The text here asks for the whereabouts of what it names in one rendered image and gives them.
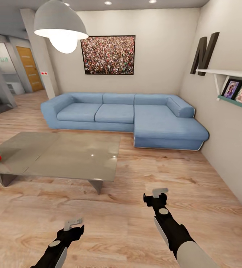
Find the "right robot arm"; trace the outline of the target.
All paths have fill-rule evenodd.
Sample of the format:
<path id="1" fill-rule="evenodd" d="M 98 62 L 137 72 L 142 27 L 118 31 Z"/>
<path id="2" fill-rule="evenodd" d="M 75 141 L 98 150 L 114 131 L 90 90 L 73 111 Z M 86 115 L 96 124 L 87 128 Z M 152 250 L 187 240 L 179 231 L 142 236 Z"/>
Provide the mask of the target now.
<path id="1" fill-rule="evenodd" d="M 157 188 L 152 192 L 152 196 L 144 196 L 143 200 L 148 207 L 153 207 L 155 225 L 170 251 L 173 251 L 179 266 L 181 268 L 221 268 L 199 247 L 185 226 L 179 225 L 173 219 L 165 207 L 167 203 L 164 193 L 168 192 L 168 188 Z"/>

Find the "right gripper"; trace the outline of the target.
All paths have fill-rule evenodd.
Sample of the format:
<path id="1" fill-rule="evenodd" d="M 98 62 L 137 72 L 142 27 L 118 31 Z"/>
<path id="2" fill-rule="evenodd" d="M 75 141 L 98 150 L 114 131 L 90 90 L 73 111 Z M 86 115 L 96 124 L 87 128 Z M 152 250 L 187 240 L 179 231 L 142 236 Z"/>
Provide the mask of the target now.
<path id="1" fill-rule="evenodd" d="M 144 202 L 146 202 L 148 207 L 154 207 L 154 205 L 157 202 L 162 203 L 163 205 L 166 205 L 166 195 L 165 194 L 159 194 L 159 198 L 154 198 L 153 196 L 144 196 L 143 197 Z"/>

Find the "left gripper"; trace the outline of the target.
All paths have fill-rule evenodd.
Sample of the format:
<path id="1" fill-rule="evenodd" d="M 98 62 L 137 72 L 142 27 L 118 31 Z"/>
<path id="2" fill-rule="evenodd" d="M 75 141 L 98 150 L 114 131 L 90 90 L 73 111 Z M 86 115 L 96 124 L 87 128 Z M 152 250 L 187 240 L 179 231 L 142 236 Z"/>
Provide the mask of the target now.
<path id="1" fill-rule="evenodd" d="M 84 233 L 84 225 L 82 227 L 74 227 L 70 229 L 69 231 L 64 231 L 64 229 L 58 231 L 57 238 L 60 238 L 61 236 L 68 236 L 70 239 L 70 244 L 72 241 L 76 241 L 80 239 L 80 236 Z"/>

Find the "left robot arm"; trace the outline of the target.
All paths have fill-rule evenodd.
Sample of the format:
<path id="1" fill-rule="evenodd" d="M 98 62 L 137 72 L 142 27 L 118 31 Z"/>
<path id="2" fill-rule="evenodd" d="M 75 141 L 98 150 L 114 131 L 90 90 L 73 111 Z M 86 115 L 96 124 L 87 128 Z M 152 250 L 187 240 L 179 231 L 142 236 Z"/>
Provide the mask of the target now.
<path id="1" fill-rule="evenodd" d="M 65 220 L 64 229 L 58 231 L 57 238 L 48 245 L 44 256 L 35 266 L 30 268 L 62 268 L 67 257 L 69 245 L 72 241 L 79 240 L 84 233 L 84 225 L 81 228 L 72 228 L 71 226 L 82 224 L 82 222 L 82 217 Z"/>

